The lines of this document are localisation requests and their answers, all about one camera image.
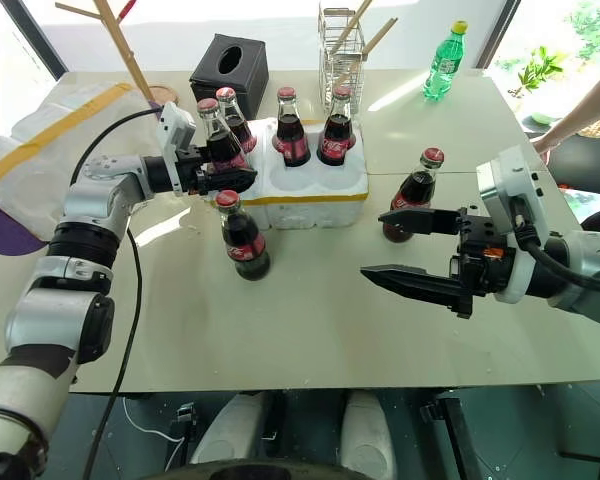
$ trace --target robotic arm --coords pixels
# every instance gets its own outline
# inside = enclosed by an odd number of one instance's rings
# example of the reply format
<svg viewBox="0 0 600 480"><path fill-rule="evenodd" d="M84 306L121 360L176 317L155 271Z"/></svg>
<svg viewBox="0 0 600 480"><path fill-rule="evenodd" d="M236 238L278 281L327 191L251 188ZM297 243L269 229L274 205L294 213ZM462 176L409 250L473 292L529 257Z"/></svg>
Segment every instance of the robotic arm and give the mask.
<svg viewBox="0 0 600 480"><path fill-rule="evenodd" d="M600 280L600 233L549 232L543 192L534 183L538 175L529 172L517 147L480 165L477 175L489 217L470 215L466 208L406 207L379 218L408 232L459 235L449 277L401 265L365 267L361 273L382 288L445 305L462 318L471 316L473 296L493 293L505 303L517 303L524 295L546 298L551 307L600 323L600 289L593 284ZM536 262L525 242L530 228L545 256L567 267L572 277L584 277L584 282L574 284Z"/></svg>
<svg viewBox="0 0 600 480"><path fill-rule="evenodd" d="M191 116L168 103L158 125L162 157L95 158L70 187L47 254L7 319L0 479L29 479L44 471L49 439L78 367L109 346L111 267L134 205L161 192L242 192L253 184L253 170L202 170L210 159L206 147L189 145L194 132Z"/></svg>

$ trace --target bottle cap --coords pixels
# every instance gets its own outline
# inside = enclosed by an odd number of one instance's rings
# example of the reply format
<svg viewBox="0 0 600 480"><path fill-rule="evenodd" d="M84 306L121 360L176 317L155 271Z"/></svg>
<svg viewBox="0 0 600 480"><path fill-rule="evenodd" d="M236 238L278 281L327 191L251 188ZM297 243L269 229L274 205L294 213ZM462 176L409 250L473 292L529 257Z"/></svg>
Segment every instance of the bottle cap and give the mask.
<svg viewBox="0 0 600 480"><path fill-rule="evenodd" d="M236 98L236 91L231 87L222 87L216 90L218 100L233 100Z"/></svg>
<svg viewBox="0 0 600 480"><path fill-rule="evenodd" d="M333 96L339 100L348 100L351 98L351 89L340 85L333 91Z"/></svg>
<svg viewBox="0 0 600 480"><path fill-rule="evenodd" d="M240 202L240 195L233 190L222 190L216 195L216 204L220 208L235 207Z"/></svg>
<svg viewBox="0 0 600 480"><path fill-rule="evenodd" d="M464 35L468 27L469 24L467 22L465 22L464 20L458 20L457 22L454 22L451 26L451 31L453 33L457 33L458 35Z"/></svg>
<svg viewBox="0 0 600 480"><path fill-rule="evenodd" d="M296 98L296 91L293 89L293 87L282 87L278 89L278 98L284 100Z"/></svg>
<svg viewBox="0 0 600 480"><path fill-rule="evenodd" d="M429 147L422 152L420 162L432 168L440 168L444 162L444 153L439 148Z"/></svg>
<svg viewBox="0 0 600 480"><path fill-rule="evenodd" d="M215 98L203 98L198 102L198 113L209 113L218 109L218 101Z"/></svg>

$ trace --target purple object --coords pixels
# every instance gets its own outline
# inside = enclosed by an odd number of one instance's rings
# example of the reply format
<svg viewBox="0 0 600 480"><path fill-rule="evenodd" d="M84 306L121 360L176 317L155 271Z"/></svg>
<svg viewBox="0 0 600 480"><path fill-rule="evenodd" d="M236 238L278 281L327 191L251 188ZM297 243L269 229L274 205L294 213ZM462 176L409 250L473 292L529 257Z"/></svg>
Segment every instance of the purple object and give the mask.
<svg viewBox="0 0 600 480"><path fill-rule="evenodd" d="M45 245L45 242L38 240L29 230L0 210L0 255L27 255Z"/></svg>

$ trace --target coca-cola bottle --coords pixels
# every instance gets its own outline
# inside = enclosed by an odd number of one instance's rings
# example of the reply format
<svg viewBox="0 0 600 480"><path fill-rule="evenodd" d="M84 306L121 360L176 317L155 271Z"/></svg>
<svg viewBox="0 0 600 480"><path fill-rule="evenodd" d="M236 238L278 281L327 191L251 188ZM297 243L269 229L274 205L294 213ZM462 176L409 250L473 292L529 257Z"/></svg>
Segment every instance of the coca-cola bottle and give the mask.
<svg viewBox="0 0 600 480"><path fill-rule="evenodd" d="M278 130L273 147L282 153L287 167L299 167L311 158L304 128L296 105L296 91L291 87L278 90Z"/></svg>
<svg viewBox="0 0 600 480"><path fill-rule="evenodd" d="M200 100L198 114L207 133L212 170L222 172L231 168L249 168L240 142L220 116L218 101L215 98Z"/></svg>
<svg viewBox="0 0 600 480"><path fill-rule="evenodd" d="M260 280L269 271L271 260L256 222L240 205L240 195L222 190L216 195L222 217L222 237L236 271L247 280Z"/></svg>
<svg viewBox="0 0 600 480"><path fill-rule="evenodd" d="M427 148L420 156L418 165L400 185L400 190L391 201L391 210L402 207L429 207L436 188L436 172L444 162L444 153L439 148ZM383 224L384 236L392 242L409 240L413 233L403 232L393 225Z"/></svg>
<svg viewBox="0 0 600 480"><path fill-rule="evenodd" d="M244 153L249 153L256 146L258 139L251 134L249 124L240 110L236 92L231 87L222 87L216 91L216 98L220 104L220 113L224 117L227 125L238 137Z"/></svg>
<svg viewBox="0 0 600 480"><path fill-rule="evenodd" d="M342 165L355 143L351 130L351 90L340 86L333 92L331 111L318 141L318 158L327 165Z"/></svg>

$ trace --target styrofoam box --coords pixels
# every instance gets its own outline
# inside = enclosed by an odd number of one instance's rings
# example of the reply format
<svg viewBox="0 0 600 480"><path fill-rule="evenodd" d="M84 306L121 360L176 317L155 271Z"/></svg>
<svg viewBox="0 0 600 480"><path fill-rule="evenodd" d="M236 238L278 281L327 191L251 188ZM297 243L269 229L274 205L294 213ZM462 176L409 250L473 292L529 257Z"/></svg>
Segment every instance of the styrofoam box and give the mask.
<svg viewBox="0 0 600 480"><path fill-rule="evenodd" d="M258 176L241 198L258 228L346 227L358 219L369 187L357 125L356 143L341 167L325 165L316 155L322 123L304 126L311 159L301 167L286 167L273 148L277 119L256 120L249 127L258 143L248 161Z"/></svg>

